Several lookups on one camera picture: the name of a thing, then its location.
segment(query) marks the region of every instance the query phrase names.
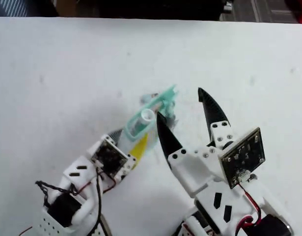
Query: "mounting hole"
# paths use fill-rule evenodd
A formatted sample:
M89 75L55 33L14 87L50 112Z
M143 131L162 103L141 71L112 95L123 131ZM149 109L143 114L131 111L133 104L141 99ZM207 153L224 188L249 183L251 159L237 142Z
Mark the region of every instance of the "mounting hole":
M87 169L87 166L77 166L77 169L78 169L78 170L86 170L86 169Z

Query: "red wire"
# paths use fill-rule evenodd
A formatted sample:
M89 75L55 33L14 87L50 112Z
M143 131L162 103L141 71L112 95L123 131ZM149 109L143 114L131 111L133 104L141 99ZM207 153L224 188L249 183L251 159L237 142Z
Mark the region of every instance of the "red wire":
M108 191L110 191L111 189L113 189L113 188L116 186L116 184L117 184L114 178L110 177L109 175L107 175L107 176L113 181L113 185L112 185L111 187L109 187L108 189L105 189L105 190L103 191L103 194L104 194L104 193L107 193Z
M19 236L23 235L26 231L29 231L31 228L33 228L33 226L28 227L26 230L22 231L22 232L19 234Z
M86 185L84 185L82 188L80 188L78 191L78 194L80 194L85 189L85 187L89 186L90 184L91 184L91 181L88 182Z
M239 221L239 223L236 227L235 236L237 236L237 234L238 234L238 232L241 228L243 229L243 228L247 228L247 227L250 227L250 226L258 225L261 221L261 208L259 207L257 202L252 198L252 196L240 184L239 184L239 186L242 188L242 190L245 192L245 195L247 196L247 198L251 201L254 208L257 210L258 219L255 223L252 223L252 221L253 221L252 216L251 215L245 216L243 219L241 219L241 221Z

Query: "electrical cable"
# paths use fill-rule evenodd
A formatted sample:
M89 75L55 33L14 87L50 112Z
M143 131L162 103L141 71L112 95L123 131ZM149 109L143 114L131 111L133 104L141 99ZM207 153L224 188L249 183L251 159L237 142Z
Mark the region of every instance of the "electrical cable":
M242 190L245 192L245 195L247 196L247 198L251 201L251 203L253 204L254 208L257 210L258 213L258 219L256 220L255 223L252 223L253 221L253 217L251 215L245 216L243 219L241 219L236 227L236 232L235 232L235 236L238 235L239 230L242 228L246 228L246 227L251 227L251 226L255 226L258 225L261 221L261 208L259 207L259 205L257 204L257 202L252 198L252 196L239 184L239 186L242 188Z
M72 194L73 196L76 196L78 194L80 194L85 187L87 187L88 185L91 184L91 182L89 181L87 184L85 184L82 188L79 189L79 191L76 189L76 187L72 184L69 188L69 190L67 189L63 189L63 188L59 188L56 186L53 186L51 184L48 184L46 182L43 181L36 181L35 184L42 190L42 192L44 193L44 206L46 207L50 207L50 204L48 202L48 189L47 188L51 188L53 190L58 190L61 193L67 193L67 194Z
M117 184L117 182L115 181L115 179L114 178L112 178L110 175L108 175L108 174L106 174L112 181L113 181L113 185L111 186L111 187L109 187L108 189L105 189L104 191L103 191L103 194L104 193L107 193L108 191L110 191L110 190L112 190L115 186L116 186L116 184Z
M28 227L26 230L22 231L22 232L19 234L19 236L23 235L25 232L29 231L29 230L32 229L32 228L33 228L33 226Z
M97 229L100 221L101 221L101 215L102 215L102 196L101 196L101 188L99 184L99 176L100 173L98 172L98 167L96 167L96 189L97 189L97 195L98 195L98 215L96 223L93 227L93 229L87 234L87 236L91 236L95 230Z

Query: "black wire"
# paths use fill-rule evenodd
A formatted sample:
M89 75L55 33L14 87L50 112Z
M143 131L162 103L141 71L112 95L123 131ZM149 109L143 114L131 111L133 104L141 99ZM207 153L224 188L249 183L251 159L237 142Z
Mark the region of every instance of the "black wire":
M69 188L69 190L67 189L63 189L63 188L59 188L56 186L53 186L51 184L48 184L46 182L43 181L36 181L35 184L37 184L37 186L42 190L42 192L44 193L44 206L46 207L50 207L50 204L48 202L48 188L54 189L54 190L58 190L61 193L67 193L67 194L72 194L74 196L78 195L78 191L76 189L76 187L72 184Z
M101 221L101 215L102 215L102 196L101 196L101 188L99 184L99 172L98 172L98 167L96 167L96 189L97 189L97 195L98 195L98 215L97 215L97 220L96 223L93 227L93 229L87 234L87 236L91 236L95 230L97 229L97 226L99 225Z

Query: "hole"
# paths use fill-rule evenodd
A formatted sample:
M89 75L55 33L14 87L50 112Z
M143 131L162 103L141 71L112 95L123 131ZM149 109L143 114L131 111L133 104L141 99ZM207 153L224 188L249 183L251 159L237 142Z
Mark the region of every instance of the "hole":
M220 202L221 202L221 193L215 193L214 196L214 207L215 209L218 209L220 207Z
M78 166L77 169L78 169L78 170L86 170L86 169L87 169L87 166Z
M230 218L231 218L231 209L232 209L232 206L228 206L228 205L225 206L224 221L226 223L228 223L230 221Z
M69 176L80 176L80 173L70 173Z

